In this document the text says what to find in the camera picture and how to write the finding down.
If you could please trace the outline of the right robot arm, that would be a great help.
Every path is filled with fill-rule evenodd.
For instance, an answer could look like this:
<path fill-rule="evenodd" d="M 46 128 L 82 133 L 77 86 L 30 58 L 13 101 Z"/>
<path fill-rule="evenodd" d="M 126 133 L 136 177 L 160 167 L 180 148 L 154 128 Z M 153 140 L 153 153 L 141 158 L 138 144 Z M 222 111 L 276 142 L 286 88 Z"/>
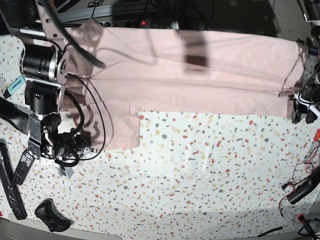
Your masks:
<path fill-rule="evenodd" d="M 84 112 L 65 89 L 69 52 L 64 40 L 71 37 L 47 0 L 3 0 L 0 14 L 7 29 L 24 43 L 19 67 L 25 81 L 24 103 L 30 108 L 30 113 L 25 113 L 9 102 L 10 90 L 0 99 L 0 118 L 29 135 L 13 181 L 22 185 L 34 160 L 42 157 L 58 164 L 64 175 L 66 168 L 76 166 L 93 151 L 91 135 L 83 129 Z M 80 122 L 69 132 L 60 133 L 64 97 L 75 105 Z"/>

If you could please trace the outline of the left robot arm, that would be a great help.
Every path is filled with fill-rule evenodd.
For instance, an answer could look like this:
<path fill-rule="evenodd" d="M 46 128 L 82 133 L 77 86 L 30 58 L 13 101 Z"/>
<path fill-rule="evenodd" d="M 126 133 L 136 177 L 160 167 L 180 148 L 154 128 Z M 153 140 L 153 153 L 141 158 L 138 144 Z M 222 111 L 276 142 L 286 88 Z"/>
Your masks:
<path fill-rule="evenodd" d="M 299 0 L 303 17 L 311 25 L 311 43 L 308 47 L 300 86 L 289 99 L 293 101 L 291 121 L 297 124 L 305 116 L 307 124 L 320 118 L 320 2 Z"/>

